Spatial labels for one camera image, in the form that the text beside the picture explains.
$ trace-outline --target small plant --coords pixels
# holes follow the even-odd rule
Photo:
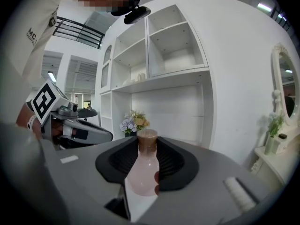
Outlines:
[[[120,124],[120,129],[124,133],[132,133],[140,131],[149,125],[150,123],[143,112],[130,110],[130,114],[125,114],[124,121]]]
[[[269,133],[270,137],[275,137],[279,130],[281,129],[284,122],[283,115],[277,115],[276,113],[272,112],[269,115]]]

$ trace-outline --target black headset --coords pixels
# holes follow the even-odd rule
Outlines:
[[[113,16],[122,16],[124,14],[127,14],[125,16],[124,23],[125,24],[136,23],[151,13],[151,10],[149,8],[140,7],[138,5],[140,1],[141,0],[126,1],[124,2],[124,6],[114,8],[111,14]]]

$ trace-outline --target potted plant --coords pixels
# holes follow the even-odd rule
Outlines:
[[[150,123],[145,118],[143,112],[131,110],[130,114],[125,114],[123,122],[120,124],[120,129],[125,133],[125,137],[136,136],[136,133],[145,127],[149,126]]]
[[[284,122],[283,115],[277,115],[276,113],[272,112],[269,115],[269,134],[270,137],[267,140],[266,148],[264,150],[264,154],[270,154],[273,144],[274,144],[274,137],[278,134],[279,130],[281,129]]]

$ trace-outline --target white column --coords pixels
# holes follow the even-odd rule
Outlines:
[[[71,60],[71,54],[65,53],[62,56],[62,59],[60,61],[60,67],[58,69],[57,79],[56,79],[56,86],[58,86],[62,92],[65,92],[66,89],[66,80],[67,80],[70,60]]]

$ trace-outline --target white t-shirt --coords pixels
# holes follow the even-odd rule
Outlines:
[[[46,43],[55,30],[61,0],[23,0],[0,38],[0,121],[15,123],[31,92],[30,81],[41,77]]]

